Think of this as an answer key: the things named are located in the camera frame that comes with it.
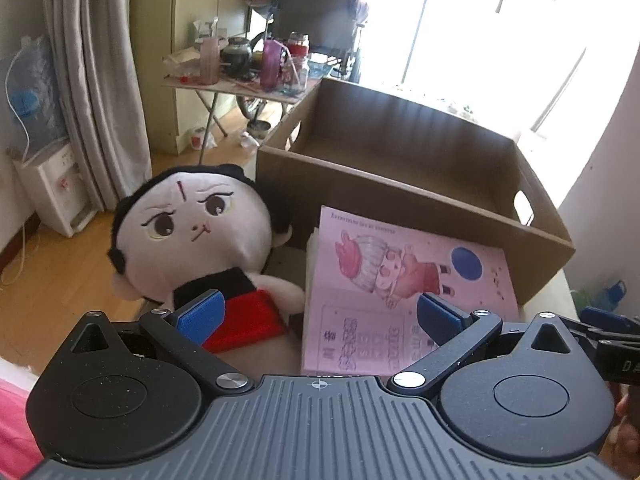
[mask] pink book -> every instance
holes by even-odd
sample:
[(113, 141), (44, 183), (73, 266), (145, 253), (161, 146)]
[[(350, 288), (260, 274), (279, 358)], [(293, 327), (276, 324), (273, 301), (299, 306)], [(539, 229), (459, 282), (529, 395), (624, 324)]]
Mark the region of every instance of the pink book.
[[(305, 311), (303, 374), (391, 376), (436, 348), (418, 325), (424, 292), (518, 321), (501, 249), (323, 207)], [(314, 252), (307, 248), (308, 258)]]

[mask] cardboard box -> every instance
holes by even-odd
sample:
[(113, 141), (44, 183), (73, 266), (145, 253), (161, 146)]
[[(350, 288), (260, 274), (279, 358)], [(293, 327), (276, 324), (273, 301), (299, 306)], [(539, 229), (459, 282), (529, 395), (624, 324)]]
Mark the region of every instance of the cardboard box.
[[(499, 247), (520, 305), (574, 253), (513, 140), (345, 82), (325, 79), (289, 111), (258, 150), (256, 179), (289, 201), (296, 248), (305, 248), (322, 205)], [(519, 191), (533, 211), (529, 225), (514, 208)]]

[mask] box handle hole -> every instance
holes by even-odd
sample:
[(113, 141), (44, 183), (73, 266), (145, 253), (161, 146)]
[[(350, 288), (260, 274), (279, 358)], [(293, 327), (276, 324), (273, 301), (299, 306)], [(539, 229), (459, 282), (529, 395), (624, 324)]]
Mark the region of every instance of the box handle hole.
[(519, 191), (513, 199), (513, 207), (516, 209), (518, 220), (522, 225), (530, 226), (533, 222), (533, 209), (527, 196)]
[(284, 150), (286, 152), (288, 152), (291, 149), (291, 147), (293, 146), (293, 143), (296, 142), (296, 139), (300, 134), (300, 123), (301, 121), (296, 125), (293, 131), (289, 134), (289, 138), (287, 138), (287, 143), (284, 146)]

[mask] glass jar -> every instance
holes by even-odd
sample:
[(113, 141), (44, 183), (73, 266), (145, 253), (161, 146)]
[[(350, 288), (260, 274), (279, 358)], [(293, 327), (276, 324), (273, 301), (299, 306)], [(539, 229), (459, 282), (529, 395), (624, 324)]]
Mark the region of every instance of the glass jar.
[(220, 52), (222, 72), (229, 77), (243, 78), (251, 68), (252, 55), (247, 38), (229, 38), (229, 44)]
[(293, 65), (296, 67), (298, 79), (293, 73), (291, 63), (287, 61), (282, 69), (282, 83), (290, 93), (299, 94), (306, 90), (309, 81), (309, 62), (306, 57), (294, 57)]
[(292, 32), (287, 40), (287, 48), (291, 57), (306, 57), (309, 55), (309, 35)]

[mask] metal screw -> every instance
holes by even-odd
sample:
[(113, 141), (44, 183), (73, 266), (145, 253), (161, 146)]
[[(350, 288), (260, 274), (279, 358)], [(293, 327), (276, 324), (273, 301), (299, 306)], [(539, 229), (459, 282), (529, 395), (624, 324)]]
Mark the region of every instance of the metal screw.
[(234, 372), (222, 374), (216, 378), (216, 384), (225, 390), (237, 390), (238, 388), (246, 386), (248, 383), (249, 379), (247, 376)]
[(394, 375), (394, 382), (403, 388), (417, 388), (422, 386), (426, 379), (417, 372), (400, 372)]

